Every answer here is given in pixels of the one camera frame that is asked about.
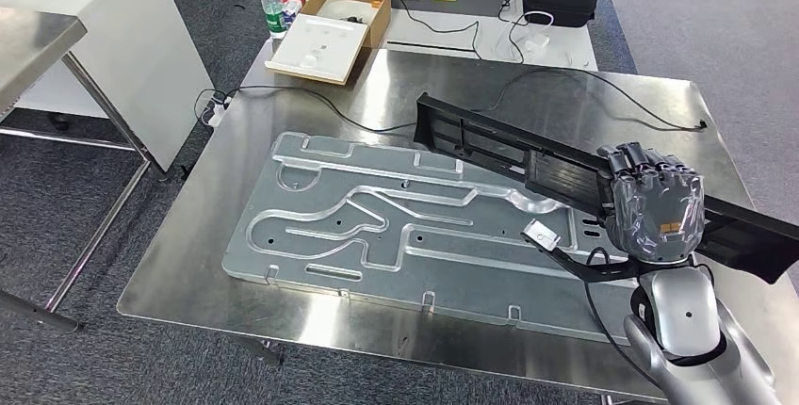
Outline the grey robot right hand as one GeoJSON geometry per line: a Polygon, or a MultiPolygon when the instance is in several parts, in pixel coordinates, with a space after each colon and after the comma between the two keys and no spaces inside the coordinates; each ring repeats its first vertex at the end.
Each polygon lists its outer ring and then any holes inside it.
{"type": "Polygon", "coordinates": [[[649,264],[686,260],[704,232],[703,176],[638,142],[604,145],[597,154],[609,164],[597,174],[597,188],[613,246],[649,264]]]}

